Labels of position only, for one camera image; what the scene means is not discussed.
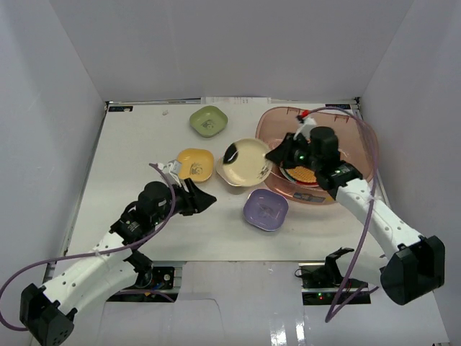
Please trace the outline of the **woven bamboo round tray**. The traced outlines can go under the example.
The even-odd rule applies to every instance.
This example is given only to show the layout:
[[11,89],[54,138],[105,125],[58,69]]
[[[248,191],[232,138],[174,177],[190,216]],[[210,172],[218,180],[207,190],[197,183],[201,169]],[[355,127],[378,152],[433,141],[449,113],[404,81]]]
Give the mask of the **woven bamboo round tray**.
[[298,182],[314,185],[316,183],[315,173],[305,167],[295,167],[285,170],[288,175]]

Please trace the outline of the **cream round floral plate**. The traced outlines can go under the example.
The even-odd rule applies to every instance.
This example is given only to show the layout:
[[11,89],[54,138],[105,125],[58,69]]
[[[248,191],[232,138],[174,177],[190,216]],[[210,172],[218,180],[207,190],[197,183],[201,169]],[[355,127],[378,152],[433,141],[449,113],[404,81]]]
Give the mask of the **cream round floral plate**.
[[223,174],[232,184],[253,187],[271,173],[273,163],[266,159],[269,147],[257,138],[243,138],[226,149],[223,155]]

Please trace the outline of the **red floral round plate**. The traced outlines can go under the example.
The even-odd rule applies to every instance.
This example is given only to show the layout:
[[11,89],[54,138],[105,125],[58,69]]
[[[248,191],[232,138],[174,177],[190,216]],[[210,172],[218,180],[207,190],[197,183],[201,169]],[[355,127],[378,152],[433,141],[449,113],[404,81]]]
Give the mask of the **red floral round plate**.
[[298,182],[297,180],[293,179],[290,175],[288,175],[286,173],[286,169],[283,168],[283,167],[280,167],[279,168],[280,172],[282,173],[282,175],[287,179],[289,180],[290,182],[296,184],[296,185],[301,185],[301,186],[307,186],[307,187],[317,187],[318,186],[318,183],[316,181],[316,183],[314,185],[310,185],[310,184],[306,184],[306,183],[302,183],[302,182]]

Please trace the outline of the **purple square panda dish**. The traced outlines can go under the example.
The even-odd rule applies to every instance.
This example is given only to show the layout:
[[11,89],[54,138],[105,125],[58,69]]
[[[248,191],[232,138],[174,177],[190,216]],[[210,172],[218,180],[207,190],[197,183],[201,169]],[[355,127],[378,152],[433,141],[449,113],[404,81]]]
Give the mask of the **purple square panda dish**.
[[285,197],[271,190],[252,191],[243,207],[243,217],[252,226],[273,232],[285,222],[289,204]]

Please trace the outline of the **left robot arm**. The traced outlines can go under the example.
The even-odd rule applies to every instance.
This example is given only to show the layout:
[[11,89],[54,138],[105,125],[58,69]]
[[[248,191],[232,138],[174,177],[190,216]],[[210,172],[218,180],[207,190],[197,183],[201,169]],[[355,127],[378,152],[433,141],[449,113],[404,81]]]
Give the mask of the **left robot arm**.
[[40,345],[61,345],[85,309],[125,288],[151,282],[153,263],[139,251],[141,239],[155,234],[168,217],[201,213],[216,200],[191,179],[171,187],[148,183],[91,252],[59,276],[22,291],[20,321]]

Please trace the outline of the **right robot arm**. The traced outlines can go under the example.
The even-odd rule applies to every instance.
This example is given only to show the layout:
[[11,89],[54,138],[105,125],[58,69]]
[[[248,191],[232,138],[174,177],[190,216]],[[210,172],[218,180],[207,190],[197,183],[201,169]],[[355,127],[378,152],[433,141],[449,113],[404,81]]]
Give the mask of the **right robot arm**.
[[326,281],[343,288],[351,278],[381,287],[398,305],[405,305],[444,285],[445,246],[437,236],[426,237],[403,222],[374,196],[360,171],[341,159],[333,129],[317,126],[306,138],[288,133],[266,158],[284,169],[305,167],[318,186],[345,207],[380,245],[384,256],[366,258],[356,249],[341,248],[325,258]]

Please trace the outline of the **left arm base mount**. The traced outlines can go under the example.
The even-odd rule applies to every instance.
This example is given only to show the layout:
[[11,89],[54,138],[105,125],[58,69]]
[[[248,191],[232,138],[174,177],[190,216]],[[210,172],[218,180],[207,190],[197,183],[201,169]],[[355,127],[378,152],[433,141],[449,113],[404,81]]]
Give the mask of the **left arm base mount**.
[[175,267],[153,267],[134,285],[107,299],[120,303],[174,303],[178,293],[175,288]]

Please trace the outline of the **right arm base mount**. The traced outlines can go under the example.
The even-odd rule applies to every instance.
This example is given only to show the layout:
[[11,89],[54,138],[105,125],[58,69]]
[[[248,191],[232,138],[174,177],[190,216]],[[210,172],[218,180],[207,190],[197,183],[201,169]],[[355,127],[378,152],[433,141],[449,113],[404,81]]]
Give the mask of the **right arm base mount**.
[[[343,275],[336,265],[337,259],[343,259],[352,253],[351,248],[340,248],[326,257],[325,262],[306,262],[299,264],[294,275],[302,280],[302,299],[304,306],[330,305],[343,280]],[[371,304],[367,283],[349,278],[345,289],[338,299],[337,306],[352,297],[348,304]]]

